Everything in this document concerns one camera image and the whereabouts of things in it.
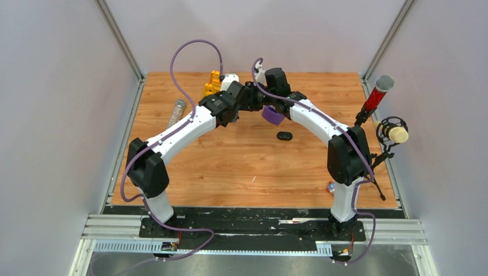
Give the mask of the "black earbud charging case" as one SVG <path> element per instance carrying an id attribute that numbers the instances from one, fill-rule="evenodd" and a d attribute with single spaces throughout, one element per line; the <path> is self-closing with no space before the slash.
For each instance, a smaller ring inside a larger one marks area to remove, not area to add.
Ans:
<path id="1" fill-rule="evenodd" d="M 290 141 L 293 139 L 293 134 L 291 132 L 278 132 L 277 138 L 283 141 Z"/>

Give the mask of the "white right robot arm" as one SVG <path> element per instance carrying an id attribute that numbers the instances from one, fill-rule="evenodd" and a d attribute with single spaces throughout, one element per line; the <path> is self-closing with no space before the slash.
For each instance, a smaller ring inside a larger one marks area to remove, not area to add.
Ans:
<path id="1" fill-rule="evenodd" d="M 264 70 L 255 65 L 251 71 L 253 106 L 272 106 L 287 119 L 300 124 L 327 146 L 327 170 L 335 181 L 334 201 L 330 209 L 329 234 L 343 240 L 352 231 L 358 215 L 357 197 L 362 184 L 373 176 L 371 153 L 365 131 L 359 125 L 349 127 L 319 110 L 304 94 L 292 91 L 280 68 Z"/>

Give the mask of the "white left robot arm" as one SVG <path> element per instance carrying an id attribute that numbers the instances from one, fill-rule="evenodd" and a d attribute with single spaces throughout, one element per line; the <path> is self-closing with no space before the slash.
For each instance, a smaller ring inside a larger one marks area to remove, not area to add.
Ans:
<path id="1" fill-rule="evenodd" d="M 183 120 L 147 141 L 134 139 L 129 145 L 125 174 L 142 194 L 144 204 L 156 220 L 154 230 L 171 237 L 176 222 L 166 188 L 166 166 L 186 146 L 217 127 L 226 127 L 238 119 L 239 108 L 249 99 L 246 86 L 235 74 L 222 81 L 221 91 L 204 97 Z"/>

